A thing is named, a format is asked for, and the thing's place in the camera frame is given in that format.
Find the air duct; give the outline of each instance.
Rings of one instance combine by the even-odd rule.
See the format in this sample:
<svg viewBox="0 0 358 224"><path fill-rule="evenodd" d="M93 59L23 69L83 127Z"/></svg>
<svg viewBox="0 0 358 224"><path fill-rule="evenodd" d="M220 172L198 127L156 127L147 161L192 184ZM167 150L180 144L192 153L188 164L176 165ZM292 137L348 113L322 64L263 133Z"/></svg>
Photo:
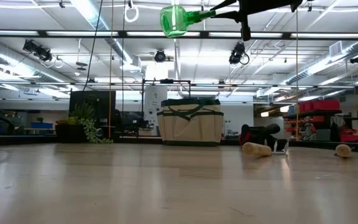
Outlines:
<svg viewBox="0 0 358 224"><path fill-rule="evenodd" d="M93 0L70 0L74 7L81 13L81 15L88 21L93 29L96 30L98 25L99 8ZM100 15L98 30L110 31L111 28L106 23L106 20ZM126 64L133 62L132 57L126 52L117 39L104 39L108 45L112 47L114 53Z"/></svg>
<svg viewBox="0 0 358 224"><path fill-rule="evenodd" d="M46 68L38 62L24 56L0 44L0 65L12 67L11 70L22 76L31 78L32 75L49 77L55 82L72 82L64 75Z"/></svg>
<svg viewBox="0 0 358 224"><path fill-rule="evenodd" d="M350 58L358 57L358 42L352 44L342 50L342 52L334 57L331 57L329 53L324 54L323 56L313 60L308 65L306 65L301 72L296 75L296 71L288 75L284 81L279 83L280 85L292 85L296 81L302 80L310 75L321 72L324 69L331 67L332 65L337 64L340 61L347 60ZM279 90L280 87L271 87L263 90L257 91L257 97L271 95L275 91Z"/></svg>

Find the rope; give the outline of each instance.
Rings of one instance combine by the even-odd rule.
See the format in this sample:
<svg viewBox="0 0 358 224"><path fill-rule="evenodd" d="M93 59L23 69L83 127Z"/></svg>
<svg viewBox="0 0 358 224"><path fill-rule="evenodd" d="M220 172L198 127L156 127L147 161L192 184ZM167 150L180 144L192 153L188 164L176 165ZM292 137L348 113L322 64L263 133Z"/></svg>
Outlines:
<svg viewBox="0 0 358 224"><path fill-rule="evenodd" d="M295 140L298 140L298 128L299 128L299 88L298 88L298 9L296 9L296 136Z"/></svg>
<svg viewBox="0 0 358 224"><path fill-rule="evenodd" d="M125 30L125 16L123 16L123 19L122 19L122 30ZM121 116L121 124L122 124L122 129L121 129L121 135L122 135L122 138L124 137L124 40L125 38L122 38L122 53L121 53L121 80L122 80L122 116Z"/></svg>
<svg viewBox="0 0 358 224"><path fill-rule="evenodd" d="M114 8L111 8L111 36L110 36L110 43L112 43L112 19L114 17ZM112 45L110 45L110 79L109 79L109 139L111 138L111 64L112 64Z"/></svg>

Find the red container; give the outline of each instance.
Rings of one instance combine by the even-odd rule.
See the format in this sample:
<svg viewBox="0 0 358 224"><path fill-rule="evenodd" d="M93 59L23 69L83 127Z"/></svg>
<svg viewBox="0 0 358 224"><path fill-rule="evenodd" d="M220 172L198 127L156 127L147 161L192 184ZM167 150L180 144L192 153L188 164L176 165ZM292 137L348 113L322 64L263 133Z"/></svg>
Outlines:
<svg viewBox="0 0 358 224"><path fill-rule="evenodd" d="M318 100L313 102L314 110L339 110L338 100Z"/></svg>
<svg viewBox="0 0 358 224"><path fill-rule="evenodd" d="M299 103L299 113L305 112L305 103Z"/></svg>
<svg viewBox="0 0 358 224"><path fill-rule="evenodd" d="M307 111L313 111L313 110L315 110L316 108L314 108L313 102L306 102L306 103L303 105L303 109L304 109L305 112L307 112Z"/></svg>

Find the cable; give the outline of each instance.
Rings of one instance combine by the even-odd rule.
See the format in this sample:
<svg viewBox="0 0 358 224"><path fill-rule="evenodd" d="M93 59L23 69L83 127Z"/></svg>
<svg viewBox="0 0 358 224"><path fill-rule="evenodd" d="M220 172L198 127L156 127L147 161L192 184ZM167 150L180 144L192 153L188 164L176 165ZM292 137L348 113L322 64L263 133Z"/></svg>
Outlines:
<svg viewBox="0 0 358 224"><path fill-rule="evenodd" d="M299 122L299 96L298 96L298 92L299 92L299 88L298 88L298 34L299 34L299 30L298 30L298 9L296 9L296 131L295 131L295 141L298 140L298 122Z"/></svg>
<svg viewBox="0 0 358 224"><path fill-rule="evenodd" d="M110 36L110 42L112 42L112 19L114 18L114 8L111 8L111 36ZM109 138L111 138L111 67L112 67L112 45L110 45L110 85L109 85Z"/></svg>
<svg viewBox="0 0 358 224"><path fill-rule="evenodd" d="M247 61L247 63L242 63L241 60L240 60L240 64L242 64L242 65L248 65L249 64L250 58L247 55L247 53L245 53L245 56L248 58L248 61Z"/></svg>
<svg viewBox="0 0 358 224"><path fill-rule="evenodd" d="M122 20L122 30L125 30L125 16ZM124 39L122 38L122 49L124 50ZM124 51L121 51L121 58L124 58ZM124 60L121 60L121 66L122 68L124 68ZM122 129L121 129L121 135L122 137L124 137L124 69L121 69L121 80L122 80L122 116L121 116L121 124L122 124Z"/></svg>
<svg viewBox="0 0 358 224"><path fill-rule="evenodd" d="M102 13L102 4L103 4L103 0L101 0L100 2L100 8L99 8L99 15L98 15L98 23L96 24L96 30L94 32L94 36L93 36L93 43L92 43L92 50L91 50L91 58L89 59L89 66L88 66L88 74L86 75L86 81L85 81L85 85L84 88L82 89L81 95L78 99L78 101L80 101L82 99L82 96L84 94L85 88L88 85L88 81L90 79L90 71L91 71L91 65L92 65L92 56L93 56L93 50L94 50L94 43L96 42L96 36L98 34L98 28L99 28L99 21L100 21L100 15Z"/></svg>

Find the ceiling beam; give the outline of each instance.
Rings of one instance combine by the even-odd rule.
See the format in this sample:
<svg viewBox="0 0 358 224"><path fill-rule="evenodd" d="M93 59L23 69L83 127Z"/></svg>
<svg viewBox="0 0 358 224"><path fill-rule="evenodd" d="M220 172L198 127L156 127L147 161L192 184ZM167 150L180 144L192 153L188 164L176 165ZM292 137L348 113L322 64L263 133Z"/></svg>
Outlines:
<svg viewBox="0 0 358 224"><path fill-rule="evenodd" d="M105 39L111 31L98 31L96 38ZM120 30L113 31L115 38L125 39L166 39L159 30ZM0 37L54 38L54 39L93 39L94 31L89 30L1 30ZM222 39L240 40L241 33L233 31L189 31L177 39ZM296 40L296 32L251 32L253 40ZM358 33L354 32L299 32L298 40L354 40L358 41Z"/></svg>

